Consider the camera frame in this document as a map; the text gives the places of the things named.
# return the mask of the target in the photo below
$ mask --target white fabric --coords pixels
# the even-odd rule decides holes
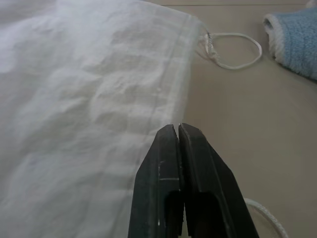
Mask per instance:
[[[276,62],[284,63],[284,32],[276,16],[267,14],[264,17],[264,29],[268,34],[269,53]]]
[[[1,238],[125,238],[135,173],[181,121],[200,22],[142,1],[0,3]]]

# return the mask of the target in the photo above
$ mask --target clip jaw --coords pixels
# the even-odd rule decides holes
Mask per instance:
[[[136,175],[129,238],[259,238],[228,166],[197,128],[157,132]]]

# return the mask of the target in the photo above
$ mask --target blue knitted fabric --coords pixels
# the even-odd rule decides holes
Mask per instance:
[[[281,40],[270,39],[270,48],[275,48],[272,55],[280,53],[277,61],[295,73],[317,80],[317,7],[269,14],[264,26],[269,37],[282,36]]]

